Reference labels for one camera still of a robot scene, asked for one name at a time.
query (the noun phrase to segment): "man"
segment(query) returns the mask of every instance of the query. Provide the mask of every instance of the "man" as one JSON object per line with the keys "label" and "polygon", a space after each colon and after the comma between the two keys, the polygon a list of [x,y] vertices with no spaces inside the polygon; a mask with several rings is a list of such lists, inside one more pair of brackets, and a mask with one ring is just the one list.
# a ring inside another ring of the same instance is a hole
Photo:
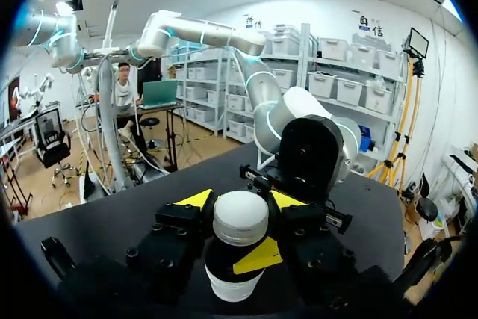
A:
{"label": "man", "polygon": [[[136,106],[142,105],[143,99],[134,99],[134,89],[129,82],[129,73],[131,67],[127,63],[119,63],[118,69],[120,74],[115,84],[116,88],[114,89],[114,100],[117,106],[132,106],[133,102],[136,103]],[[131,136],[133,136],[134,142],[136,143],[138,149],[140,149],[141,152],[146,153],[146,141],[144,140],[141,128],[139,128],[140,134],[137,134],[136,120],[134,116],[118,117],[117,122],[119,133],[128,139],[131,139]]]}

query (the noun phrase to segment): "laptop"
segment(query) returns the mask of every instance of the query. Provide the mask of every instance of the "laptop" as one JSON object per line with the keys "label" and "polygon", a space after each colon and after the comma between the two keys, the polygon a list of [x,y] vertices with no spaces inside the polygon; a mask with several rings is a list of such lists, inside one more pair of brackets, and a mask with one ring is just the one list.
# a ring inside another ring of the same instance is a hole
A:
{"label": "laptop", "polygon": [[140,107],[148,110],[175,105],[177,87],[177,80],[145,82],[143,104]]}

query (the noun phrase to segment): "screen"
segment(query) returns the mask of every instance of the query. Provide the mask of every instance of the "screen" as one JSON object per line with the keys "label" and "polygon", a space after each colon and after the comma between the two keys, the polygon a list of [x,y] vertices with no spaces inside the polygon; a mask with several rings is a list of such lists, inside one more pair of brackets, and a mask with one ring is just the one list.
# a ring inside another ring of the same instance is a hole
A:
{"label": "screen", "polygon": [[144,83],[151,81],[160,81],[161,75],[161,59],[150,61],[143,69],[137,71],[137,93],[143,95]]}
{"label": "screen", "polygon": [[410,48],[415,50],[423,58],[426,58],[426,53],[428,52],[428,40],[413,28],[410,31]]}

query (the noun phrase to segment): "wall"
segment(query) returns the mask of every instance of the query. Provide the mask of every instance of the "wall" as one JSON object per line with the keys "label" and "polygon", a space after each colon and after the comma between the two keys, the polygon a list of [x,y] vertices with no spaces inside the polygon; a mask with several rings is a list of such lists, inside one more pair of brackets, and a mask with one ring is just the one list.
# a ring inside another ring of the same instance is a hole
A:
{"label": "wall", "polygon": [[[430,138],[424,170],[429,179],[437,179],[442,168],[441,155],[450,144],[469,147],[478,142],[478,122],[474,119],[474,114],[478,114],[476,61],[471,51],[443,28],[409,10],[377,0],[275,0],[210,14],[206,19],[244,28],[244,15],[251,14],[255,21],[262,21],[264,30],[269,31],[278,23],[300,28],[305,22],[311,24],[312,34],[316,36],[345,39],[350,43],[352,35],[359,32],[360,14],[354,10],[362,12],[369,21],[380,21],[384,39],[394,51],[400,51],[412,26],[429,40],[424,61],[426,75],[408,152],[406,179],[416,179],[420,175]],[[438,117],[432,133],[437,107]]]}

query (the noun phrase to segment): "black table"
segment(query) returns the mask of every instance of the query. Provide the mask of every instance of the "black table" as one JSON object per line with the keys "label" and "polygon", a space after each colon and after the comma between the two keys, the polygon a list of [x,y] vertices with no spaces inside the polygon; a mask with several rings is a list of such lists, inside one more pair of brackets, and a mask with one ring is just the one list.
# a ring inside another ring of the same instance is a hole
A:
{"label": "black table", "polygon": [[[162,179],[22,222],[16,228],[41,271],[55,284],[59,279],[41,253],[41,240],[60,239],[76,262],[97,254],[124,262],[125,250],[138,244],[155,222],[157,208],[208,188],[216,193],[242,188],[246,182],[239,177],[239,166],[255,164],[256,156],[253,143],[244,145]],[[350,174],[333,188],[330,198],[339,211],[353,216],[346,234],[337,237],[355,252],[358,270],[377,264],[390,279],[397,278],[403,269],[403,224],[395,190]],[[204,263],[196,261],[179,305],[199,312],[250,315],[283,312],[303,303],[283,264],[266,269],[248,300],[231,304],[214,296]]]}

